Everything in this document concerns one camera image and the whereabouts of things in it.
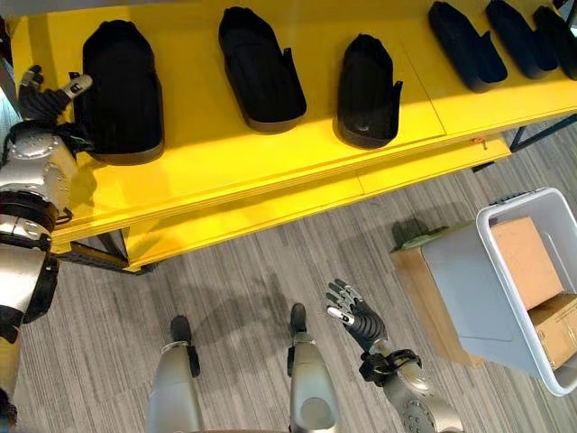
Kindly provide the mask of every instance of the white plastic bin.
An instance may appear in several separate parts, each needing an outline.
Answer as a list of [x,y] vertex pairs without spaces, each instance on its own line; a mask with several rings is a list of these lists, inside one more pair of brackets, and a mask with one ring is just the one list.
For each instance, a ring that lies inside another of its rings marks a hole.
[[543,379],[554,395],[577,387],[577,355],[553,371],[490,227],[531,217],[567,292],[577,292],[577,224],[553,188],[486,207],[476,225],[448,231],[423,246],[423,255],[463,348]]

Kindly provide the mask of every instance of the cardboard box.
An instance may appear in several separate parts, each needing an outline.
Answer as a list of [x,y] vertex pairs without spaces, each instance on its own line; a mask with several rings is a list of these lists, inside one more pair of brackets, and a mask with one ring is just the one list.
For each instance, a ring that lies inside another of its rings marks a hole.
[[557,295],[529,316],[553,369],[577,354],[577,294]]
[[563,291],[541,236],[529,216],[493,226],[491,232],[527,310]]
[[391,255],[403,289],[439,356],[459,364],[479,366],[483,358],[464,351],[444,304],[441,292],[426,264],[421,247],[399,250]]

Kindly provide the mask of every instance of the robot leg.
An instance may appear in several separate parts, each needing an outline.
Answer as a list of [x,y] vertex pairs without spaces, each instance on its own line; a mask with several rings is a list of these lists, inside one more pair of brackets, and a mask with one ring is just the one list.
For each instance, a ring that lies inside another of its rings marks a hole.
[[194,378],[200,373],[197,351],[186,318],[171,324],[173,339],[162,349],[152,383],[147,433],[204,431]]
[[288,350],[291,432],[336,433],[340,418],[336,393],[325,360],[307,333],[302,304],[293,307],[290,324],[294,335],[293,346]]

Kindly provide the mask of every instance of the yellow shelf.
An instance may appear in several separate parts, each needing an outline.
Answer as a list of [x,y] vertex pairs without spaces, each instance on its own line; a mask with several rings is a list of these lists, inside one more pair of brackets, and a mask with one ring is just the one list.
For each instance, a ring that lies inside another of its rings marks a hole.
[[[81,70],[82,45],[101,22],[133,21],[154,49],[163,88],[165,154],[135,167],[106,166],[80,154],[71,190],[74,218],[53,234],[55,244],[314,180],[353,176],[382,163],[427,158],[472,137],[577,111],[576,82],[560,70],[540,80],[523,78],[498,41],[508,80],[482,95],[465,88],[429,28],[426,12],[433,0],[247,0],[243,5],[273,26],[280,46],[293,49],[308,104],[302,124],[290,132],[256,134],[242,120],[217,41],[224,9],[236,3],[117,6],[40,14],[15,23],[16,76],[38,63],[46,87],[55,88],[67,82],[70,71]],[[530,23],[528,12],[542,3],[522,2]],[[486,1],[452,4],[478,30],[489,28],[482,11]],[[334,134],[341,61],[359,32],[383,41],[395,79],[404,81],[398,137],[370,152]],[[426,178],[425,168],[413,179]]]
[[358,176],[317,180],[257,198],[133,225],[123,230],[129,269],[138,270],[147,263],[508,155],[508,147],[500,137],[486,143],[458,143],[427,152],[424,158],[362,170]]
[[[56,242],[353,170],[347,168],[352,163],[414,152],[422,147],[419,141],[444,134],[394,27],[384,20],[333,20],[308,2],[288,2],[291,13],[279,14],[266,0],[245,5],[270,22],[282,47],[292,47],[308,110],[288,133],[256,134],[243,122],[218,45],[228,3],[111,7],[19,22],[13,37],[18,76],[40,62],[46,85],[62,86],[69,71],[81,70],[86,38],[101,22],[120,18],[134,21],[151,43],[162,84],[166,153],[152,163],[121,168],[81,155],[72,190],[75,218],[54,234]],[[376,152],[339,141],[333,130],[344,50],[359,32],[382,39],[396,77],[405,83],[398,137]]]

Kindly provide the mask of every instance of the metal table leg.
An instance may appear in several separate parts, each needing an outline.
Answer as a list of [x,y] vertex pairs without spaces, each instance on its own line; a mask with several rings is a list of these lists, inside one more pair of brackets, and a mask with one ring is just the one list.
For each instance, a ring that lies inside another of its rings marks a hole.
[[[549,135],[555,134],[557,131],[564,129],[567,126],[574,124],[575,122],[577,122],[577,115],[570,115],[569,117],[566,117],[563,120],[560,120],[556,124],[552,124],[551,126],[545,128],[543,131],[540,131],[537,134],[526,138],[525,140],[521,140],[521,138],[523,136],[523,133],[527,129],[527,127],[521,126],[519,129],[517,129],[517,132],[515,133],[515,137],[513,138],[513,142],[509,146],[509,149],[513,153],[522,151],[523,149],[530,146],[531,144],[536,143],[539,140],[543,140],[544,138],[548,137]],[[494,164],[494,162],[487,162],[485,164],[478,165],[476,167],[473,167],[472,171],[473,171],[473,173],[476,173],[477,171],[481,171],[484,168],[489,167],[492,164]]]
[[60,260],[92,266],[108,271],[130,273],[132,275],[141,275],[150,272],[154,264],[143,266],[140,271],[129,272],[124,268],[130,266],[128,258],[122,248],[118,246],[112,233],[98,235],[97,238],[102,243],[104,250],[81,244],[80,242],[71,242],[70,250],[65,253],[55,254]]

